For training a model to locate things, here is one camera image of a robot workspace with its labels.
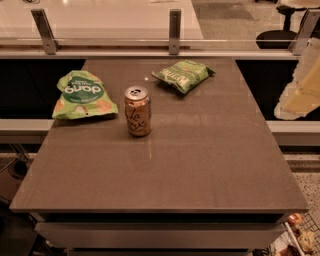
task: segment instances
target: drink can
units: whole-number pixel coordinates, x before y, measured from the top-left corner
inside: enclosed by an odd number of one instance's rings
[[[125,114],[128,131],[134,136],[145,136],[151,132],[151,101],[143,86],[132,86],[125,91]]]

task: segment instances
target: green bag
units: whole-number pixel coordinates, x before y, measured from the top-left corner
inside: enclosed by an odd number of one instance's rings
[[[183,94],[214,74],[211,68],[191,60],[180,61],[159,73],[152,73],[154,77],[174,86]]]
[[[58,84],[62,92],[52,118],[77,119],[118,113],[103,87],[103,82],[88,71],[71,71]]]

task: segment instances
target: snack bag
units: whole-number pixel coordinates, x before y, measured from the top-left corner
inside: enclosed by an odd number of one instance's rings
[[[183,94],[214,74],[211,68],[191,60],[180,61],[159,73],[152,73],[154,77],[174,86]]]
[[[77,119],[118,113],[104,90],[102,81],[88,71],[71,71],[58,84],[62,92],[57,101],[52,118]]]

